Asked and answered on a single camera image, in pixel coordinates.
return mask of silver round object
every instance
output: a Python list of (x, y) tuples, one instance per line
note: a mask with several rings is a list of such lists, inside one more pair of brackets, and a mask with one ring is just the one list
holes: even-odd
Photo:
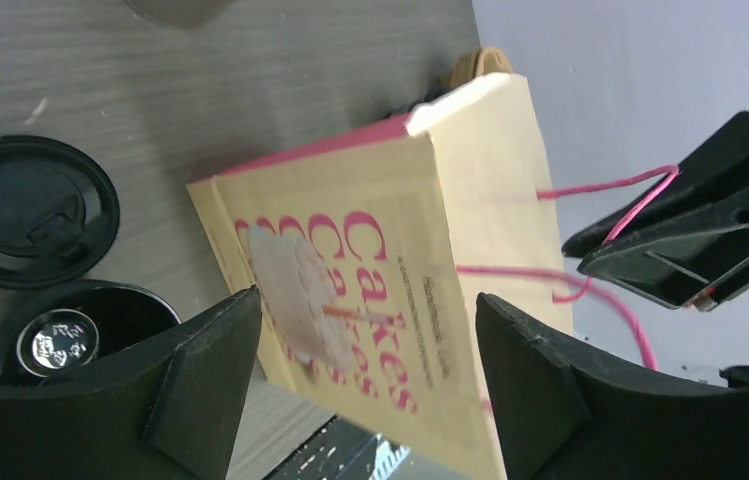
[(16, 354), (25, 370), (46, 377), (92, 361), (100, 345), (97, 325), (88, 315), (58, 309), (36, 317), (18, 337)]

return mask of wooden tabletop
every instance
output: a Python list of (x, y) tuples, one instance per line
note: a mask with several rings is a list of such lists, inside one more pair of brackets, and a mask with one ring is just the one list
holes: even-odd
[[(89, 276), (148, 288), (188, 319), (228, 294), (189, 178), (377, 119), (477, 45), (470, 0), (238, 0), (196, 30), (121, 0), (0, 0), (0, 135), (100, 163), (122, 224)], [(25, 295), (0, 291), (0, 319)], [(230, 478), (262, 478), (330, 416), (263, 378)]]

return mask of paper bag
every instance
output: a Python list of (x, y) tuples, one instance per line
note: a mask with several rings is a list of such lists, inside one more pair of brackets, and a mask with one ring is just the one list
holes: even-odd
[(268, 380), (476, 479), (504, 477), (477, 294), (569, 334), (571, 312), (555, 286), (456, 266), (562, 269), (549, 188), (527, 81), (505, 74), (189, 185), (230, 291), (260, 287)]

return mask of pink rope handle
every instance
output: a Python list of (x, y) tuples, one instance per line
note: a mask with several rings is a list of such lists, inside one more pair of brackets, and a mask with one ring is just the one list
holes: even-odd
[[(603, 190), (611, 190), (614, 188), (628, 187), (630, 185), (644, 182), (649, 178), (653, 178), (659, 175), (665, 175), (663, 181), (660, 182), (660, 184), (657, 185), (656, 188), (648, 192), (648, 194), (645, 195), (642, 200), (639, 200), (639, 202), (634, 205), (633, 208), (630, 209), (630, 211), (628, 211), (626, 214), (624, 214), (623, 217), (621, 217), (621, 220), (619, 220), (618, 223), (615, 224), (612, 230), (610, 230), (610, 233), (607, 235), (607, 238), (605, 238), (601, 243), (602, 245), (606, 245), (607, 243), (615, 240), (619, 236), (619, 234), (621, 234), (621, 231), (624, 230), (630, 224), (630, 222), (633, 221), (636, 215), (639, 215), (639, 213), (641, 213), (649, 203), (654, 201), (654, 199), (657, 198), (659, 194), (663, 193), (663, 191), (668, 188), (669, 184), (673, 182), (678, 175), (680, 175), (680, 169), (677, 167), (677, 165), (665, 165), (653, 170), (649, 170), (640, 175), (636, 175), (635, 177), (616, 180), (614, 182), (599, 183), (596, 185), (584, 185), (582, 187), (574, 188), (563, 188), (559, 190), (539, 191), (536, 192), (536, 197), (539, 200), (552, 200), (560, 197), (567, 197), (569, 195), (579, 195), (581, 193), (600, 192)], [(554, 302), (570, 303), (580, 300), (581, 298), (583, 298), (583, 295), (586, 294), (586, 289), (591, 285), (592, 278), (586, 278), (586, 281), (583, 282), (583, 285), (580, 287), (580, 290), (578, 290), (577, 293), (567, 297), (554, 296)]]
[(610, 293), (603, 288), (596, 287), (594, 285), (587, 284), (579, 278), (569, 275), (565, 272), (559, 272), (557, 270), (551, 270), (546, 268), (528, 268), (528, 267), (475, 267), (475, 266), (457, 266), (456, 271), (463, 275), (498, 275), (498, 276), (516, 276), (516, 277), (528, 277), (537, 278), (541, 280), (555, 280), (565, 282), (571, 286), (580, 287), (583, 292), (588, 292), (595, 295), (599, 299), (603, 300), (606, 304), (612, 307), (620, 316), (627, 322), (627, 326), (630, 327), (630, 331), (633, 334), (633, 338), (636, 341), (636, 346), (639, 347), (639, 354), (642, 357), (642, 364), (646, 368), (658, 371), (657, 357), (654, 354), (654, 349), (651, 347), (651, 342), (648, 340), (648, 336), (645, 333), (645, 329), (642, 328), (642, 324), (636, 319), (636, 315), (627, 307), (621, 300), (615, 295)]

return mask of white wall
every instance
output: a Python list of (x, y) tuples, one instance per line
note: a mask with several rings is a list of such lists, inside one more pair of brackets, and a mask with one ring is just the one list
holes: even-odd
[[(503, 48), (530, 81), (557, 187), (677, 163), (749, 110), (749, 0), (474, 0), (474, 9), (482, 43)], [(638, 192), (561, 200), (563, 237)], [(616, 291), (645, 324), (663, 370), (718, 382), (716, 367), (749, 364), (749, 294), (700, 314)], [(638, 359), (602, 305), (582, 300), (574, 311), (580, 336)]]

